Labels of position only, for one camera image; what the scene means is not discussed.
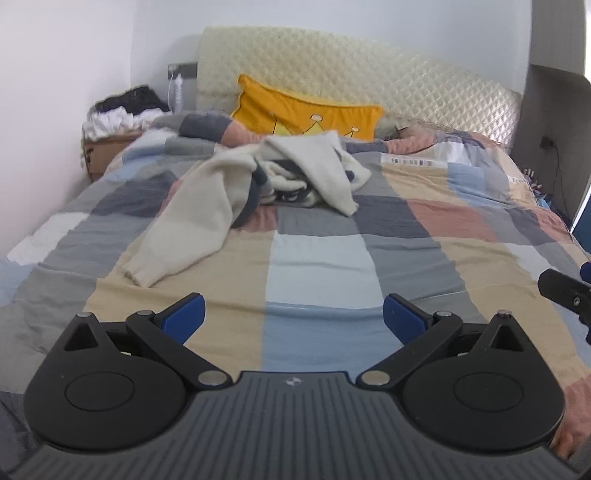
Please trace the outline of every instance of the headboard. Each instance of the headboard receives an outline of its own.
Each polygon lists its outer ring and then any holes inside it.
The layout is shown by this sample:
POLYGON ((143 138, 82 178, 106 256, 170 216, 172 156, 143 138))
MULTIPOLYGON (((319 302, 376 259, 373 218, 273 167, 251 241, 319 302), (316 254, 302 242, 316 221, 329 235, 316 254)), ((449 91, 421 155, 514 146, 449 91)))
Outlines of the headboard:
POLYGON ((422 123, 474 131, 509 149, 521 95, 463 68, 393 47, 285 27, 207 27, 199 43, 197 108, 232 112, 247 73, 284 90, 378 103, 376 133, 422 123))

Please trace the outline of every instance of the pillow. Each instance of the pillow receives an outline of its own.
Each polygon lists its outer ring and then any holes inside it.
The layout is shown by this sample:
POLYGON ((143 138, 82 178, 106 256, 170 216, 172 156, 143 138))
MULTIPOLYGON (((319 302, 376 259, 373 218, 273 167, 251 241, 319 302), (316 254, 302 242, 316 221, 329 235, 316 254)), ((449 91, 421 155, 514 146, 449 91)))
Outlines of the pillow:
POLYGON ((242 93, 232 116, 257 134, 317 135, 336 130, 344 137, 373 140, 384 110, 379 105, 344 105, 282 92, 248 75, 238 77, 242 93))

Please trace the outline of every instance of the circular mount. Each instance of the circular mount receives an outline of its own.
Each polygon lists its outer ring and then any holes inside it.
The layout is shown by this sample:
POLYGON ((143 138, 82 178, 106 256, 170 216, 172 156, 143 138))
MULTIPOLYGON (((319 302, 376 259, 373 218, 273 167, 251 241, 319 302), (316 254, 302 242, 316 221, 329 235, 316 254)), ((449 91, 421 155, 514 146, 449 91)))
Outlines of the circular mount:
POLYGON ((44 362, 25 393, 25 415, 46 443, 108 452, 157 437, 185 402, 183 382, 170 368, 92 348, 44 362))
POLYGON ((564 413, 562 391, 541 357, 497 349, 421 367, 405 384, 402 402, 426 435, 490 454, 549 441, 564 413))

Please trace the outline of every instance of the bed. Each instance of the bed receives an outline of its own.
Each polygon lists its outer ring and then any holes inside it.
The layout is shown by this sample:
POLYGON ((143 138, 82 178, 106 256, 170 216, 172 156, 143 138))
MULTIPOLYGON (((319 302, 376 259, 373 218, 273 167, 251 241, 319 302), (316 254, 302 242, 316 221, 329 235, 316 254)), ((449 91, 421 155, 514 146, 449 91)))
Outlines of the bed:
POLYGON ((199 45, 198 109, 232 112, 236 78, 337 101, 376 102, 394 125, 429 128, 411 156, 361 151, 372 177, 358 212, 261 206, 223 249, 152 288, 122 266, 171 189, 220 147, 153 129, 100 181, 0 259, 0 468, 35 448, 22 394, 69 320, 162 311, 198 291, 204 325, 186 346, 236 377, 243 370, 347 371, 401 347, 382 303, 398 293, 466 322, 514 312, 564 389, 556 445, 591 433, 591 348, 577 317, 537 291, 547 268, 579 277, 587 255, 537 206, 511 161, 520 97, 471 72, 390 46, 295 28, 208 27, 199 45))

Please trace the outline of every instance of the blue gripper pad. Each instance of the blue gripper pad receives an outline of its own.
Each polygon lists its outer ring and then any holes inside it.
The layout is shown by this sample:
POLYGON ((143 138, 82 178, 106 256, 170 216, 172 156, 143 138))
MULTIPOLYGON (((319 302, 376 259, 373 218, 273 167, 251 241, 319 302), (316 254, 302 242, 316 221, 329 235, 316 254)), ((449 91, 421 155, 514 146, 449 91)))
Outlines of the blue gripper pad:
POLYGON ((205 299, 191 293, 156 315, 154 323, 178 343, 185 343, 205 320, 205 299))
POLYGON ((581 267, 581 279, 587 283, 591 283, 591 263, 587 262, 581 267))
POLYGON ((406 345, 431 327, 433 317, 391 293, 384 300, 384 323, 406 345))

